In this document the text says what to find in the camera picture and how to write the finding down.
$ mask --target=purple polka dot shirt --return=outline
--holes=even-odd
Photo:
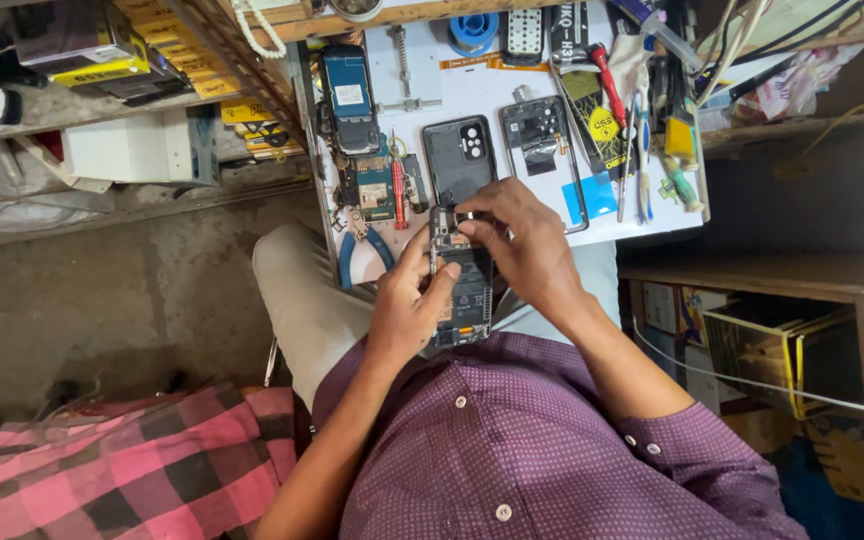
[[[318,387],[317,426],[364,352],[363,341]],[[775,469],[701,403],[618,424],[601,411],[570,345],[499,331],[415,358],[376,419],[340,535],[807,538]]]

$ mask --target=solder wire spool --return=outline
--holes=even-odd
[[[476,57],[492,46],[498,32],[498,13],[452,17],[448,21],[448,44],[466,57]]]

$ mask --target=shirt button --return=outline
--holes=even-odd
[[[512,508],[508,504],[499,504],[495,509],[495,517],[498,521],[509,521],[512,518]]]

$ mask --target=hand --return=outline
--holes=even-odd
[[[459,231],[482,242],[499,272],[522,300],[560,327],[578,303],[591,295],[582,289],[562,220],[518,178],[490,183],[455,207],[458,214],[488,213],[499,223],[469,219]],[[511,240],[506,229],[512,232]]]
[[[366,360],[380,362],[394,374],[426,347],[462,271],[456,262],[443,266],[423,294],[420,287],[429,275],[429,255],[423,251],[428,243],[426,225],[409,240],[395,266],[378,279]]]

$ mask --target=blue pliers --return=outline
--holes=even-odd
[[[388,272],[396,265],[396,259],[389,251],[389,245],[385,240],[378,235],[372,227],[366,225],[362,219],[362,211],[352,206],[346,206],[344,209],[345,218],[348,221],[348,231],[342,238],[342,246],[339,247],[339,281],[342,284],[342,289],[353,288],[353,277],[351,266],[353,264],[353,251],[355,245],[363,240],[368,240],[375,252],[378,253],[382,264],[385,264],[385,270]]]

